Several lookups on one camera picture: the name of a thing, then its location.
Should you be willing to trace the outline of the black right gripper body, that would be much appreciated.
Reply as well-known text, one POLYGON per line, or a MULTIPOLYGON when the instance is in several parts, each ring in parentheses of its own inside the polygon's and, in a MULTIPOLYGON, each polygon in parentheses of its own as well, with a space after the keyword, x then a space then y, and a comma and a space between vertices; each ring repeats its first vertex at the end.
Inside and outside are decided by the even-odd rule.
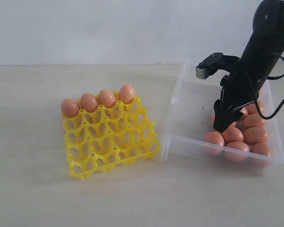
POLYGON ((230 73, 222 78, 220 85, 221 96, 213 106, 215 112, 213 127, 219 132, 224 132, 243 116, 241 109, 259 97, 262 80, 248 80, 242 74, 230 73))

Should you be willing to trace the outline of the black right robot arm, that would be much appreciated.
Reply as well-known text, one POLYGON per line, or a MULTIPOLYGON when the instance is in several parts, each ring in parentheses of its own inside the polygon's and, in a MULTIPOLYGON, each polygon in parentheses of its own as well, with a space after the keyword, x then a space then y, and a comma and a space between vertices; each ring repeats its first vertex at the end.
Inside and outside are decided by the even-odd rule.
POLYGON ((214 129, 224 132, 242 117, 243 107, 257 101, 259 90, 283 52, 284 0, 264 0, 254 14, 253 33, 241 58, 215 64, 229 75, 222 78, 221 96, 214 103, 214 129))

